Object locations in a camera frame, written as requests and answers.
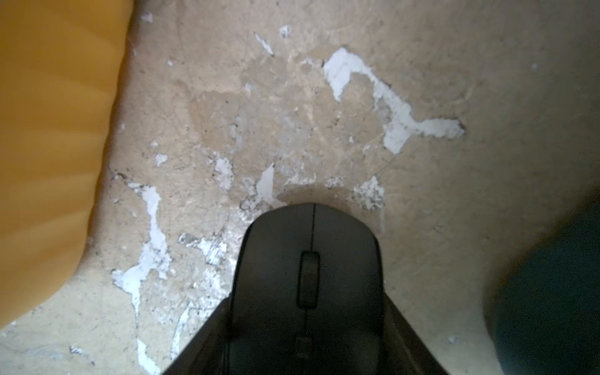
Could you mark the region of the teal plastic tray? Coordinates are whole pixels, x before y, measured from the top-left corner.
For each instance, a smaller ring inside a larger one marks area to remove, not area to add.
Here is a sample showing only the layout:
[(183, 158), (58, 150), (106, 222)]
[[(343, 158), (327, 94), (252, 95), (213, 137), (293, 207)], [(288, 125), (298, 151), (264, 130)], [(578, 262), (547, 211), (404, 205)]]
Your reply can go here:
[(505, 374), (599, 372), (599, 205), (536, 249), (501, 290), (493, 342)]

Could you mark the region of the yellow plastic tray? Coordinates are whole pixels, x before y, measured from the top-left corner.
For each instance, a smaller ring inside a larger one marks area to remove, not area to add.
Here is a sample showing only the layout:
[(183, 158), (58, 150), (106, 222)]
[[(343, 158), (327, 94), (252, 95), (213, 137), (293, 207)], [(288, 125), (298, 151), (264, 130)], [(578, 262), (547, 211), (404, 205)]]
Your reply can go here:
[(103, 166), (131, 1), (1, 4), (1, 323), (75, 272)]

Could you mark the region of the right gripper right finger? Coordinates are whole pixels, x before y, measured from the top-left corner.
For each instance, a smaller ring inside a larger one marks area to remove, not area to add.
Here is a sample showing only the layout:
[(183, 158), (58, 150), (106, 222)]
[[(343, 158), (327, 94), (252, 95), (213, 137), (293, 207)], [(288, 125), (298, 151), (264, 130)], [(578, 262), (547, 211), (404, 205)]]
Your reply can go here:
[(448, 375), (387, 294), (381, 349), (382, 374)]

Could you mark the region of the black mouse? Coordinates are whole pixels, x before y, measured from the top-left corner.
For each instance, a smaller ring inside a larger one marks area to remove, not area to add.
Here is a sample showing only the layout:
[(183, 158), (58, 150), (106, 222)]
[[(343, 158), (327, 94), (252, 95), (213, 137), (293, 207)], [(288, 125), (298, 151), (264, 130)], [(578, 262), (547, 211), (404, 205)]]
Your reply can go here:
[(228, 374), (376, 374), (384, 326), (381, 251), (360, 220), (305, 203), (248, 228), (234, 286)]

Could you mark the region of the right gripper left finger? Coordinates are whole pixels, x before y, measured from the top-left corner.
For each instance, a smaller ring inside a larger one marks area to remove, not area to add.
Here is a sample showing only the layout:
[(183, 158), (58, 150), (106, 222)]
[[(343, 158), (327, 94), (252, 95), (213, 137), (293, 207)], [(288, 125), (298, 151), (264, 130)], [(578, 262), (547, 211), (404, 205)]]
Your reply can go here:
[(225, 298), (163, 375), (224, 374), (230, 301)]

